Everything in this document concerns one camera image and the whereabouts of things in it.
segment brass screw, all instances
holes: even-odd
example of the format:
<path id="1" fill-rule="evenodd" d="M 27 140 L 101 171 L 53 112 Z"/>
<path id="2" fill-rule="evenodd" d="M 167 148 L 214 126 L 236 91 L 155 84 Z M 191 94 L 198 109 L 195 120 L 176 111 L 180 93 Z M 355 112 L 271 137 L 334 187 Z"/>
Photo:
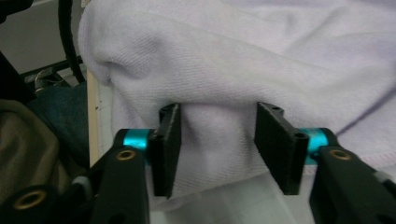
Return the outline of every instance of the brass screw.
<path id="1" fill-rule="evenodd" d="M 119 161 L 128 161 L 130 159 L 133 159 L 136 153 L 132 150 L 123 150 L 117 154 L 117 160 Z"/>
<path id="2" fill-rule="evenodd" d="M 34 206 L 40 204 L 41 202 L 43 202 L 44 199 L 46 199 L 46 197 L 47 197 L 47 192 L 42 189 L 31 191 L 31 192 L 21 196 L 14 203 L 14 208 L 17 210 L 24 210 L 24 209 L 34 207 Z"/>
<path id="3" fill-rule="evenodd" d="M 334 156 L 338 160 L 349 161 L 352 157 L 344 151 L 333 149 L 330 151 L 330 154 Z"/>

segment white cloth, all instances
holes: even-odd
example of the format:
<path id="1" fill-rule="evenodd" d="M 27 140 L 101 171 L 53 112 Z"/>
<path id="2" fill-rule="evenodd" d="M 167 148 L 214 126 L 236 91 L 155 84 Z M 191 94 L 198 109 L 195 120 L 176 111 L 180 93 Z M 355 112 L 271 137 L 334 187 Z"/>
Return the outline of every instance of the white cloth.
<path id="1" fill-rule="evenodd" d="M 92 0 L 78 41 L 114 89 L 114 132 L 157 128 L 159 109 L 181 103 L 174 196 L 150 193 L 152 209 L 171 209 L 267 171 L 257 102 L 295 127 L 330 128 L 375 167 L 394 164 L 395 32 L 391 0 Z"/>

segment black cable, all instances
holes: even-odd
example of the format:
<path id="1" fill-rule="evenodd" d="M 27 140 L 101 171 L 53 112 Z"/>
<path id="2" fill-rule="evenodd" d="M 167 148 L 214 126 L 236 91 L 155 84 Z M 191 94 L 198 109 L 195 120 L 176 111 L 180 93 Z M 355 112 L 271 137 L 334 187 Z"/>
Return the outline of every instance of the black cable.
<path id="1" fill-rule="evenodd" d="M 70 63 L 70 68 L 72 69 L 73 75 L 76 77 L 77 81 L 81 83 L 85 81 L 85 78 L 82 75 L 81 69 L 79 68 L 78 58 L 73 44 L 73 35 L 71 29 L 72 6 L 73 0 L 59 0 L 59 31 L 61 34 L 61 40 L 62 45 L 64 46 L 66 59 Z"/>

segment white wall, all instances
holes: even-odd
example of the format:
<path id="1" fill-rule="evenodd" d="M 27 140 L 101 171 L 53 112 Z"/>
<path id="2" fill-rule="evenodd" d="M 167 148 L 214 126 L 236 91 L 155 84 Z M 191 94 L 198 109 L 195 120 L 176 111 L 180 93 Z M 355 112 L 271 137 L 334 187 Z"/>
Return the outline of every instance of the white wall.
<path id="1" fill-rule="evenodd" d="M 19 73 L 65 60 L 58 30 L 58 1 L 41 2 L 8 16 L 0 24 L 0 50 Z M 72 31 L 77 50 L 78 23 L 82 11 L 80 1 L 75 0 Z"/>

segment white towel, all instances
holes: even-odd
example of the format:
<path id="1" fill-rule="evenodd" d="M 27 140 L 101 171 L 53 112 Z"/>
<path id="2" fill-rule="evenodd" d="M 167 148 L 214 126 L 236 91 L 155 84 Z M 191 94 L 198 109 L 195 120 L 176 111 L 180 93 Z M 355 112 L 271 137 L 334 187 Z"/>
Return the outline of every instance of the white towel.
<path id="1" fill-rule="evenodd" d="M 374 167 L 394 164 L 395 32 L 391 0 L 92 0 L 78 38 L 114 89 L 114 133 L 158 128 L 159 109 L 181 103 L 174 196 L 149 195 L 152 209 L 172 209 L 267 171 L 257 102 L 295 127 L 330 128 Z"/>

